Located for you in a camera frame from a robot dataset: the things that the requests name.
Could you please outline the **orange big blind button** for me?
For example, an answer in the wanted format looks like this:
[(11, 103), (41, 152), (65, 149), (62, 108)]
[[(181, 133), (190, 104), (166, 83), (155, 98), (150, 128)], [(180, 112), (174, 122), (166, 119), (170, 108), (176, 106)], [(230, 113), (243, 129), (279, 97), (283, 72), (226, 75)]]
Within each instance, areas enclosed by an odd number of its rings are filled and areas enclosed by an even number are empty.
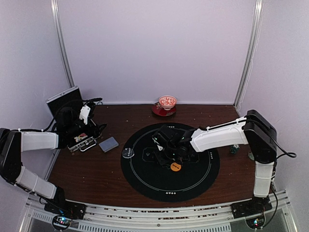
[(182, 168), (182, 165), (181, 164), (178, 164), (176, 162), (173, 162), (171, 165), (170, 165), (170, 169), (173, 171), (173, 172), (179, 172)]

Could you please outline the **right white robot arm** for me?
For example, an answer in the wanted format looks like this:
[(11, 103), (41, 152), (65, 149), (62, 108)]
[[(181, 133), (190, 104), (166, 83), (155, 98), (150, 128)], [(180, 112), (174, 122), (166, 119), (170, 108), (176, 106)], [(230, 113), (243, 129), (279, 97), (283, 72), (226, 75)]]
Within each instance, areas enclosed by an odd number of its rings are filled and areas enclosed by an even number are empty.
[(276, 129), (256, 110), (249, 110), (243, 117), (212, 126), (190, 129), (177, 134), (167, 125), (163, 125), (153, 136), (153, 142), (159, 155), (181, 163), (182, 159), (193, 151), (204, 152), (213, 148), (230, 145), (249, 145), (255, 161), (255, 180), (253, 199), (248, 201), (248, 210), (258, 213), (266, 205), (271, 181), (279, 155), (296, 158), (295, 152), (287, 152), (277, 142)]

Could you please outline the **grey dealer button disc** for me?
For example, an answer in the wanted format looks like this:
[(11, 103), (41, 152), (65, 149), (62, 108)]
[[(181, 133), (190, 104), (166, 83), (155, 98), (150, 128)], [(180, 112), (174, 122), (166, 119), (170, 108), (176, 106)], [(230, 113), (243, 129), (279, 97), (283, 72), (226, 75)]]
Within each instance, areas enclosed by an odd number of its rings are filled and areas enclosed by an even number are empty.
[(125, 159), (130, 159), (135, 155), (134, 150), (132, 148), (124, 148), (122, 151), (122, 157)]

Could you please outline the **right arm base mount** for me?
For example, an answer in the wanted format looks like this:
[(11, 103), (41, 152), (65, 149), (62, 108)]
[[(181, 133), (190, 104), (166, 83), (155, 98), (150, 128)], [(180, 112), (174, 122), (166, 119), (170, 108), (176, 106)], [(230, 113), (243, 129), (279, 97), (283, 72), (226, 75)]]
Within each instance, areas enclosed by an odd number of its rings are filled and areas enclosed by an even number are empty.
[(252, 200), (231, 204), (233, 217), (245, 217), (246, 224), (251, 229), (263, 228), (266, 225), (265, 212), (271, 209), (271, 203), (254, 202)]

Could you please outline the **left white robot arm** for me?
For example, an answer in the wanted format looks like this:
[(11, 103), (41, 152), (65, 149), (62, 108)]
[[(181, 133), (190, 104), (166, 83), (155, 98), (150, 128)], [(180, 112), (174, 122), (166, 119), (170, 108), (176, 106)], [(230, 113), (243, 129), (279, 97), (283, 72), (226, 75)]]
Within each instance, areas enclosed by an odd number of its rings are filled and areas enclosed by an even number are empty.
[(25, 151), (64, 149), (81, 152), (95, 146), (106, 124), (97, 125), (93, 120), (96, 103), (101, 98), (70, 100), (55, 113), (52, 121), (43, 130), (0, 130), (0, 175), (11, 185), (29, 190), (46, 199), (60, 215), (70, 207), (64, 190), (43, 180), (26, 169), (21, 161)]

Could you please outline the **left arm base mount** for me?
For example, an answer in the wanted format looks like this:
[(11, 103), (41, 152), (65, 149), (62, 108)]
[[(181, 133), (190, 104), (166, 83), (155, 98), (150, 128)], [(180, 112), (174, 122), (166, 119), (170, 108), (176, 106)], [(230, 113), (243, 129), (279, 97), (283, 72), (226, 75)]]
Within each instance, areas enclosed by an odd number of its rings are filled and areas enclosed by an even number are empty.
[(86, 205), (82, 203), (66, 202), (65, 209), (46, 201), (44, 210), (55, 214), (52, 218), (52, 226), (56, 231), (64, 231), (68, 229), (74, 220), (83, 219), (86, 211)]

